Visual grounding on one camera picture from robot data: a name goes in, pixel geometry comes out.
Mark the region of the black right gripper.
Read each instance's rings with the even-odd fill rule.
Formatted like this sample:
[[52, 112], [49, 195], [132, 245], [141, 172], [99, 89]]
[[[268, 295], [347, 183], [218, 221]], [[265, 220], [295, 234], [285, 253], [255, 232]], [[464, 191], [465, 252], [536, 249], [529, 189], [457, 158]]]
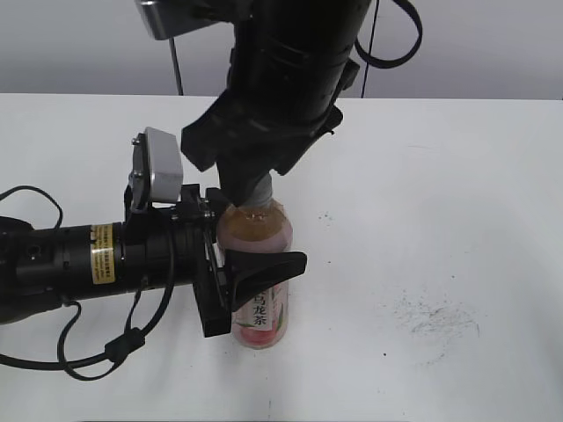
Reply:
[[223, 195], [240, 206], [269, 169], [281, 176], [289, 173], [342, 120], [343, 113], [335, 104], [316, 120], [280, 119], [225, 91], [201, 117], [182, 129], [181, 151], [200, 171], [216, 163]]

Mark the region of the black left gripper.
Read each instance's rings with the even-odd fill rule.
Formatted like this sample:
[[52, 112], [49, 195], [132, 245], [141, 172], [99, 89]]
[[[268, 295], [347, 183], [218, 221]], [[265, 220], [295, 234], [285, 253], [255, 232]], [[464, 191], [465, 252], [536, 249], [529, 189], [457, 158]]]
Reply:
[[183, 185], [179, 201], [172, 206], [156, 208], [149, 204], [142, 212], [129, 209], [131, 193], [127, 188], [124, 203], [121, 275], [132, 276], [134, 287], [141, 291], [164, 290], [155, 315], [141, 329], [143, 336], [156, 328], [178, 285], [193, 286], [203, 335], [210, 338], [230, 333], [230, 311], [239, 310], [256, 295], [305, 272], [307, 255], [300, 251], [226, 250], [223, 269], [227, 292], [214, 243], [218, 219], [230, 201], [219, 188], [207, 188], [201, 195], [199, 185]]

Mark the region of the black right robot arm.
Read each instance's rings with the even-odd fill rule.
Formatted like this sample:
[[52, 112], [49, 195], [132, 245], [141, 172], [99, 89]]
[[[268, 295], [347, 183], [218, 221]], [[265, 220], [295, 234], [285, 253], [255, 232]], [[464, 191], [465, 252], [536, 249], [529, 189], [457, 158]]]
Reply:
[[181, 133], [200, 171], [215, 166], [224, 196], [249, 200], [270, 171], [287, 174], [342, 121], [335, 106], [355, 78], [349, 56], [368, 1], [256, 1], [235, 25], [224, 92]]

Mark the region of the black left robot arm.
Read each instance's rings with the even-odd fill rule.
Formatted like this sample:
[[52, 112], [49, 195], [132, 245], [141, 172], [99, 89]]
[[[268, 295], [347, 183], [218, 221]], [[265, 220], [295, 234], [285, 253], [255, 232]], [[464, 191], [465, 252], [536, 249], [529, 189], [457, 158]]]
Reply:
[[190, 284], [205, 337], [230, 333], [231, 317], [254, 296], [303, 274], [299, 251], [215, 254], [220, 190], [200, 196], [184, 185], [171, 207], [135, 213], [125, 222], [56, 229], [1, 220], [1, 321], [21, 321], [69, 300], [122, 295], [138, 288]]

